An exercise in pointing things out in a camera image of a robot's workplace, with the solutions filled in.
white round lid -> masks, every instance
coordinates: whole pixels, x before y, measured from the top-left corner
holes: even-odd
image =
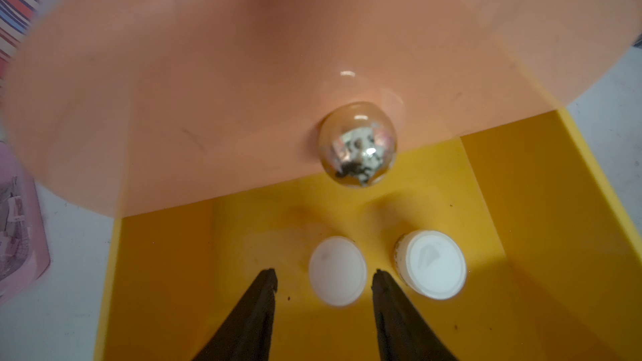
[[[310,257],[308,272],[317,296],[336,307],[357,300],[368,279],[363,254],[346,237],[330,237],[319,244]]]
[[[447,299],[459,293],[466,281],[466,260],[452,238],[438,231],[418,234],[408,245],[406,268],[421,294]]]

yellow box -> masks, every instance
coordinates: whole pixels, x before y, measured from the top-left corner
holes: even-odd
[[[190,360],[274,267],[271,360],[377,360],[370,288],[326,306],[308,259],[344,235],[394,274],[415,229],[466,257],[452,299],[399,282],[461,361],[642,360],[642,240],[566,111],[400,154],[370,189],[313,175],[119,221],[94,358]]]

scratch mark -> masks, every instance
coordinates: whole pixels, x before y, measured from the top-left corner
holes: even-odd
[[[517,15],[524,11],[524,4],[528,1],[529,0],[514,0],[512,3],[507,3],[504,7],[500,8],[489,23],[490,31],[495,33],[509,20],[517,18]]]
[[[194,134],[193,132],[189,131],[188,129],[181,129],[181,132],[188,136],[189,140],[192,141],[199,149],[201,152],[205,153],[205,146],[203,145],[201,138],[197,135]]]

peach translucent cover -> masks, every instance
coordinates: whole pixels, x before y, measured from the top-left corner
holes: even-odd
[[[318,123],[355,100],[400,150],[558,108],[641,30],[642,0],[64,0],[3,117],[37,179],[133,215],[320,172]]]

yellow floor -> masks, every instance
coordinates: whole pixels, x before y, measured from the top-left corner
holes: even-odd
[[[454,354],[545,359],[461,141],[402,154],[397,164],[368,190],[314,175],[125,219],[104,359],[191,359],[268,267],[279,279],[270,359],[378,359],[369,285],[356,303],[333,309],[312,292],[307,262],[321,240],[344,235],[370,274],[393,272],[395,241],[415,229],[450,235],[466,257],[467,282],[453,299],[406,290]]]
[[[307,263],[343,235],[371,276],[396,275],[393,246],[416,229],[466,258],[452,299],[400,282],[461,361],[642,360],[642,239],[565,111],[400,154],[369,189],[320,174],[122,220],[95,359],[189,361],[273,267],[270,360],[377,360],[370,288],[329,307]]]

